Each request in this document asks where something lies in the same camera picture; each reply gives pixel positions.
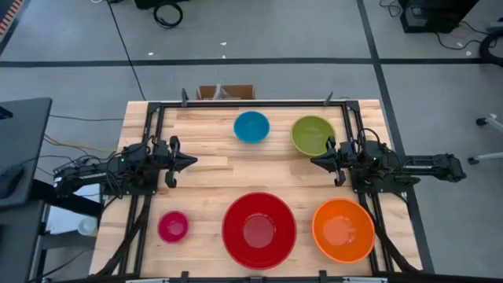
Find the wooden table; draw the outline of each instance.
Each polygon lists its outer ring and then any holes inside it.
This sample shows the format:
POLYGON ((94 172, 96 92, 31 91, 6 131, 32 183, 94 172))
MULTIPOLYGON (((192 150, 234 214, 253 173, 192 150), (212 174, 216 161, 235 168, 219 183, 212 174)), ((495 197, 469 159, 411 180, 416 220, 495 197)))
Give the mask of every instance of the wooden table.
MULTIPOLYGON (((374 129, 380 140, 390 145, 379 101, 359 103, 364 126, 374 129)), ((141 142, 147 104, 128 104, 119 148, 141 142)), ((329 276, 370 275, 367 259, 355 264, 333 262, 313 240, 311 219, 319 205, 333 197, 358 200, 349 178, 343 187, 336 188, 334 174, 311 164, 291 143, 292 124, 300 116, 312 114, 332 123, 337 143, 347 139, 342 111, 335 107, 169 108, 164 116, 162 139, 177 135, 182 152, 196 156, 199 161, 178 175, 177 189, 168 189, 161 173, 158 193, 150 208, 141 276, 180 277, 183 270, 190 272, 190 277, 318 276, 319 270, 326 270, 329 276), (269 136, 256 145, 240 142, 233 133, 233 121, 248 110, 258 110, 270 120, 269 136), (227 208, 250 192, 268 192, 280 197, 296 218, 295 247, 273 269, 242 267, 231 259, 222 242, 222 219, 227 208), (157 223, 164 213, 172 210, 188 215, 189 233, 178 244, 165 244, 157 235, 157 223)), ((354 119, 351 123, 356 129, 354 119)), ((411 264, 421 268, 406 204, 392 194, 381 193, 380 201, 388 236, 411 264)), ((129 207, 130 198, 124 197, 104 212, 91 274, 104 266, 123 239, 129 207)), ((128 272, 132 271, 135 250, 134 244, 131 245, 128 272)), ((376 252, 380 269, 384 270, 377 237, 376 252)))

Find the red bowl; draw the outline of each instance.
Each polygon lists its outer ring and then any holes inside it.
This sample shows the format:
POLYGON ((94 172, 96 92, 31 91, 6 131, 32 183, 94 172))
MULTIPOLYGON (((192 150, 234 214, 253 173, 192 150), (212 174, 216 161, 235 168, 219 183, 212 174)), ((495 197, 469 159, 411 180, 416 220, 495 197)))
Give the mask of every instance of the red bowl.
POLYGON ((157 226, 159 237, 167 243, 183 239, 189 230, 189 220, 180 211, 170 211, 161 217, 157 226))
POLYGON ((282 263, 296 242, 296 221, 283 200, 249 193, 234 201, 223 219, 227 252, 240 265, 265 270, 282 263))

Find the orange bowl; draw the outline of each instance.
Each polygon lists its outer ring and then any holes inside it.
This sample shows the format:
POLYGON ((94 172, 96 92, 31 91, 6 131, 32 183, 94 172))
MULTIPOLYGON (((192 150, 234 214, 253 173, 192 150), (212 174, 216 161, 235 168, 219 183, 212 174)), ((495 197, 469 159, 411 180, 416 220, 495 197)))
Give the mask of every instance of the orange bowl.
POLYGON ((334 198, 314 213, 313 237, 321 251, 340 263, 356 263, 369 255, 376 237, 367 211, 355 202, 334 198))

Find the bowl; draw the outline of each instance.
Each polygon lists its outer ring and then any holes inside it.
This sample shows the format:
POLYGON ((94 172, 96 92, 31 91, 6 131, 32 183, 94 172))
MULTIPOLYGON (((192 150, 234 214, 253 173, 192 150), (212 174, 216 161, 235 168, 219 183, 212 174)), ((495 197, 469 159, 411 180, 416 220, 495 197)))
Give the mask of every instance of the bowl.
POLYGON ((316 245, 340 263, 356 263, 372 251, 375 231, 372 219, 359 204, 343 198, 323 203, 314 213, 316 245))
POLYGON ((169 244, 181 241, 188 230, 189 220, 180 211, 170 211, 163 215, 157 226, 159 237, 169 244))
POLYGON ((246 143, 258 143, 269 134, 269 120, 262 113, 248 111, 234 121, 234 134, 246 143))
POLYGON ((320 156, 327 152, 327 139, 335 137, 332 125, 318 116, 304 116, 293 124, 291 138, 295 147, 308 156, 320 156))
POLYGON ((234 201, 223 219, 222 239, 240 265, 265 270, 282 263, 296 242, 296 221, 283 200, 249 193, 234 201))

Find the gray floor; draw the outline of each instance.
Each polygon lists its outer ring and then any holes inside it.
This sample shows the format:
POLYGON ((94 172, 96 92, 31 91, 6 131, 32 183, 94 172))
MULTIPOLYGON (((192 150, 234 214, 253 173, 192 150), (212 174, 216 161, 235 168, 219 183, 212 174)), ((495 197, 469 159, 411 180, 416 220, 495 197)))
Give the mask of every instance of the gray floor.
MULTIPOLYGON (((185 19, 165 31, 132 0, 114 5, 127 49, 134 60, 357 57, 369 58, 362 20, 354 0, 192 0, 181 4, 185 19)), ((445 50, 434 35, 405 35, 377 0, 365 0, 382 58, 477 57, 445 50)), ((475 28, 503 17, 503 2, 481 0, 466 20, 475 28)), ((481 39, 465 28, 442 35, 446 44, 481 39)), ((126 60, 105 2, 32 0, 0 61, 126 60)), ((150 100, 178 99, 185 87, 251 83, 257 98, 380 98, 370 64, 254 64, 143 66, 135 68, 150 100)), ((503 69, 492 65, 384 65, 403 144, 409 154, 454 153, 461 160, 503 150, 503 136, 478 128, 474 120, 501 113, 503 69)), ((117 118, 130 100, 141 100, 129 67, 0 68, 0 101, 52 97, 53 114, 117 118)), ((86 123, 50 119, 47 134, 62 142, 115 148, 120 122, 86 123)), ((45 144, 43 154, 78 156, 73 149, 45 144)), ((61 160, 42 159, 49 170, 61 160)), ((503 277, 500 199, 503 163, 463 164, 467 179, 457 184, 424 178, 416 186, 428 244, 440 274, 503 277)), ((37 177, 50 182, 39 172, 37 177)), ((47 269, 78 249, 51 251, 47 269)), ((91 254, 83 255, 53 278, 86 275, 91 254)))

